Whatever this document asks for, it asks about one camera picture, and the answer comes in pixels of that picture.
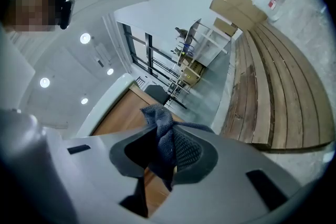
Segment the gray cloth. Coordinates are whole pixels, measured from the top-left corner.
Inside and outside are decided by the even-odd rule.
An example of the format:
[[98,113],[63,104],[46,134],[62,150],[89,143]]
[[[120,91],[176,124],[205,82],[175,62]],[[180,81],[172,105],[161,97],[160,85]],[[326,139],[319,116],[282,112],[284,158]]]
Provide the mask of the gray cloth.
[[173,125],[179,124],[191,128],[214,133],[211,128],[202,124],[173,121],[170,111],[161,104],[153,104],[141,109],[147,124],[156,123],[156,151],[149,169],[159,176],[166,187],[171,190],[173,169],[176,166]]

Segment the ceiling light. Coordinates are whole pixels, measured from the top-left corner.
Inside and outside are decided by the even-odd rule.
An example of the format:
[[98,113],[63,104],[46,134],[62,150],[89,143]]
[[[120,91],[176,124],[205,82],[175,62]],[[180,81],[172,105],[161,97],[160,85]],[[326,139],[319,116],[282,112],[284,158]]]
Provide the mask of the ceiling light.
[[91,39],[91,36],[88,33],[84,33],[83,35],[80,36],[79,40],[82,44],[86,44],[90,41],[90,39]]
[[47,79],[47,78],[42,78],[40,80],[40,85],[41,85],[42,88],[46,88],[50,85],[50,80]]
[[107,70],[107,75],[112,75],[113,74],[113,68],[110,68],[109,70]]
[[80,101],[82,104],[86,104],[88,102],[87,98],[83,98],[82,101]]

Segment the recessed light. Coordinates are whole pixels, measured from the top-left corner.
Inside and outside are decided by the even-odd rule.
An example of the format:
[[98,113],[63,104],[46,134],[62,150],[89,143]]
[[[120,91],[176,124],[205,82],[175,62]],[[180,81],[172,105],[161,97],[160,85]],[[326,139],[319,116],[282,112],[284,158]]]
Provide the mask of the recessed light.
[[83,35],[80,36],[79,40],[82,44],[86,44],[90,41],[90,39],[91,39],[91,36],[88,33],[84,33]]
[[47,79],[47,78],[42,78],[40,80],[40,85],[41,85],[42,88],[46,88],[50,85],[50,80]]
[[113,74],[113,68],[110,68],[109,70],[107,70],[107,75],[112,75]]
[[82,104],[86,104],[88,102],[87,98],[83,98],[82,101],[80,101]]

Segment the person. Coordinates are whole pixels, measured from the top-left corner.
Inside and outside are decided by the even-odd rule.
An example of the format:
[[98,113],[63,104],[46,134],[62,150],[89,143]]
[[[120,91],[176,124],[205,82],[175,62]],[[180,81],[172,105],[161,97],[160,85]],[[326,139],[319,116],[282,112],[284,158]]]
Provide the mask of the person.
[[66,29],[74,4],[74,0],[9,0],[2,25],[6,32]]

